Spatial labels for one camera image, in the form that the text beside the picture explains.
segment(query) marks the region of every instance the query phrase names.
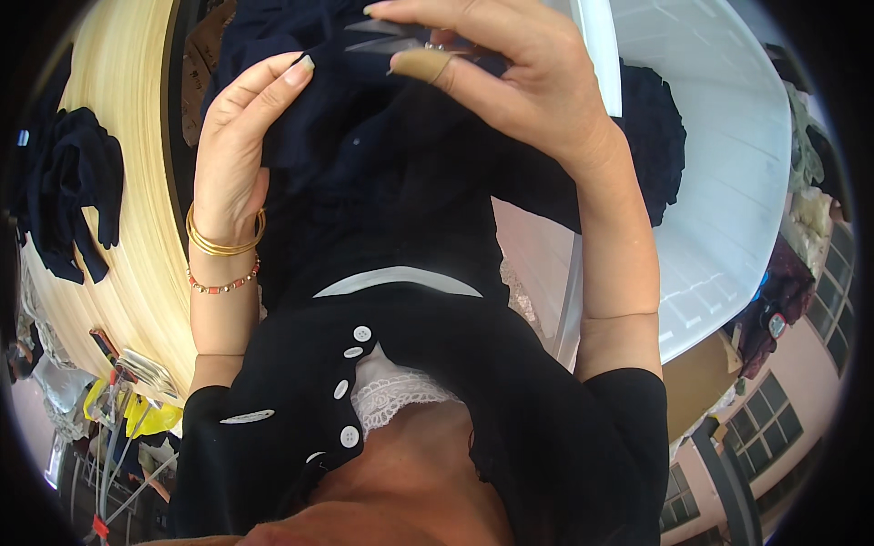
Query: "scissors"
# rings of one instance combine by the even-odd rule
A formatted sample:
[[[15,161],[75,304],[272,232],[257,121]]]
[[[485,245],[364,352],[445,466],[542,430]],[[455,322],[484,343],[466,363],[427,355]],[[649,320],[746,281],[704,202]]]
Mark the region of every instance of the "scissors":
[[[501,53],[493,52],[481,45],[470,44],[464,38],[458,37],[455,40],[455,43],[452,44],[432,44],[428,41],[431,36],[431,31],[420,24],[401,24],[392,23],[391,21],[382,21],[379,19],[367,19],[359,23],[348,24],[344,30],[391,34],[391,36],[385,38],[376,38],[359,44],[350,45],[345,49],[347,52],[382,53],[384,55],[392,55],[408,49],[424,47],[425,49],[436,49],[453,55],[464,55],[477,58],[499,57],[504,59],[508,65],[512,65],[512,63]]]

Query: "light wood table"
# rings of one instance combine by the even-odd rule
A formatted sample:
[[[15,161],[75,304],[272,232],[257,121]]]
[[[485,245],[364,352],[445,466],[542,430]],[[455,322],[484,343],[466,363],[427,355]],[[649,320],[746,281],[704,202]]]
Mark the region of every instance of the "light wood table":
[[[73,34],[73,70],[60,107],[89,107],[121,144],[124,193],[119,245],[96,243],[97,211],[86,209],[95,244],[109,265],[104,280],[61,280],[31,244],[31,270],[58,338],[73,362],[99,377],[111,366],[90,328],[102,328],[118,350],[163,364],[187,397],[196,350],[189,327],[189,286],[175,204],[166,115],[170,42],[178,0],[100,0]],[[77,255],[82,266],[81,256]],[[142,394],[155,396],[143,386]],[[169,397],[160,399],[179,405]]]

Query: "woman's left hand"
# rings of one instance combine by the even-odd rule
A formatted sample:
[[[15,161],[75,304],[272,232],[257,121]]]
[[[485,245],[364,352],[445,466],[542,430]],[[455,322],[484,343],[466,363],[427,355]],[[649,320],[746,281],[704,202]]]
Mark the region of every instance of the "woman's left hand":
[[[289,52],[249,67],[210,105],[194,175],[194,225],[207,240],[239,245],[254,235],[267,196],[261,165],[264,134],[312,80],[309,55]]]

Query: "white lace trim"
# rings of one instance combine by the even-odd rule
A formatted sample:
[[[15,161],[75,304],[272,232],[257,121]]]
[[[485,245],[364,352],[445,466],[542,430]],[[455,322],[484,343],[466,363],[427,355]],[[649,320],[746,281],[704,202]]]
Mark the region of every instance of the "white lace trim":
[[[352,407],[361,421],[364,439],[370,431],[388,425],[395,414],[407,404],[458,402],[458,397],[441,387],[427,373],[405,370],[394,377],[377,379],[350,397]]]

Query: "scissor blade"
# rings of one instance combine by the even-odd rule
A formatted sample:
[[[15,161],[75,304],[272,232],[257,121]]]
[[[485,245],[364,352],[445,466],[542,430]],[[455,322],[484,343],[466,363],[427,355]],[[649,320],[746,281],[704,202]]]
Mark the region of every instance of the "scissor blade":
[[[350,45],[345,49],[347,52],[355,53],[383,53],[385,55],[403,52],[408,49],[416,49],[424,47],[417,38],[377,38],[360,44]]]
[[[347,24],[345,31],[380,32],[382,34],[394,34],[395,36],[409,36],[419,27],[416,24],[399,24],[380,19],[365,19],[357,23]]]

